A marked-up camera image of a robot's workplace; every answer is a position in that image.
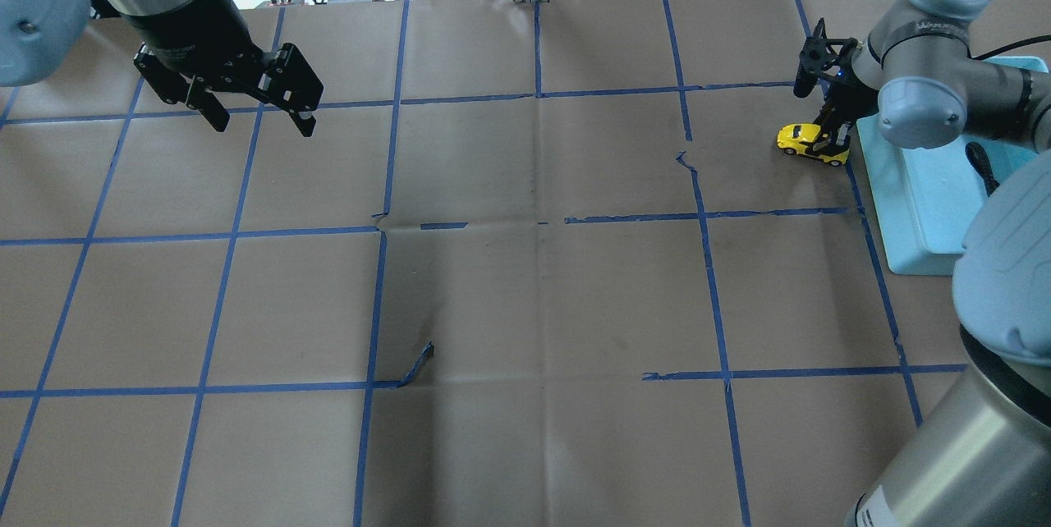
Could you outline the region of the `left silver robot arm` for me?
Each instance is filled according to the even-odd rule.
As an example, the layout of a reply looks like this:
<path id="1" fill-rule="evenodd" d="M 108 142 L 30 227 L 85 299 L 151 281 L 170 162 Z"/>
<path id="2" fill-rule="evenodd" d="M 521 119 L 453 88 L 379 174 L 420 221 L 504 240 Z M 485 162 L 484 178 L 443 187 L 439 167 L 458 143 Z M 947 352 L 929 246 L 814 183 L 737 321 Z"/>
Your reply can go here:
<path id="1" fill-rule="evenodd" d="M 310 137 L 324 90 L 294 44 L 266 52 L 233 0 L 106 0 L 142 40 L 133 64 L 158 99 L 224 131 L 218 94 L 247 94 L 289 115 Z M 1 0 L 2 85 L 33 85 L 61 66 L 89 22 L 92 0 Z"/>

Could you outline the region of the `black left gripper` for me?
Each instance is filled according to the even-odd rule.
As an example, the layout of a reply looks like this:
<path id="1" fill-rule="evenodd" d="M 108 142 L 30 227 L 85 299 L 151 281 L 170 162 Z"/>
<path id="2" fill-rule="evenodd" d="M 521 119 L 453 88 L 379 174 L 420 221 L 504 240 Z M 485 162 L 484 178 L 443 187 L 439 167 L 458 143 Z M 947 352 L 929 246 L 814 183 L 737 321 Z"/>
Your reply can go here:
<path id="1" fill-rule="evenodd" d="M 136 68 L 162 102 L 185 102 L 222 133 L 230 114 L 212 85 L 276 107 L 303 137 L 313 135 L 313 112 L 325 89 L 320 76 L 291 42 L 272 53 L 259 48 L 232 0 L 189 0 L 173 11 L 135 16 L 133 27 L 144 44 Z"/>

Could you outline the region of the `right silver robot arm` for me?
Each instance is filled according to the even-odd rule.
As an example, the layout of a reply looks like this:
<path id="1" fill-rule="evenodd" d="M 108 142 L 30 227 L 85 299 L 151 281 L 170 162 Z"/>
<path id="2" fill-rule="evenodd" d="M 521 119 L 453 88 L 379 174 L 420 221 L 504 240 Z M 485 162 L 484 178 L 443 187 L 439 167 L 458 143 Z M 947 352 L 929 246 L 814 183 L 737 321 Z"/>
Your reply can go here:
<path id="1" fill-rule="evenodd" d="M 897 0 L 864 42 L 819 22 L 794 94 L 829 89 L 815 124 L 837 134 L 878 116 L 898 148 L 964 134 L 1035 153 L 1003 179 L 962 239 L 951 291 L 969 369 L 939 401 L 847 526 L 1049 523 L 1049 75 L 971 55 L 991 0 Z"/>

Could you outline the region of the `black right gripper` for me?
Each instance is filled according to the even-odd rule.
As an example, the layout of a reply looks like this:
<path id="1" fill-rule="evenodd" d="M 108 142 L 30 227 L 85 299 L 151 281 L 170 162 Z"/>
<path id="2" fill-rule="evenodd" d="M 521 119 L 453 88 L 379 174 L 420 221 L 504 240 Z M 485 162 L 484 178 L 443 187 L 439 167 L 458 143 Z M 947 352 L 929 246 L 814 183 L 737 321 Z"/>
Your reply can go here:
<path id="1" fill-rule="evenodd" d="M 825 19 L 819 18 L 800 52 L 794 84 L 796 97 L 810 96 L 819 80 L 828 83 L 824 104 L 815 118 L 819 131 L 811 145 L 811 153 L 827 153 L 828 165 L 846 163 L 851 153 L 849 126 L 857 119 L 878 112 L 878 92 L 860 81 L 853 70 L 852 60 L 860 50 L 862 44 L 856 38 L 829 38 Z"/>

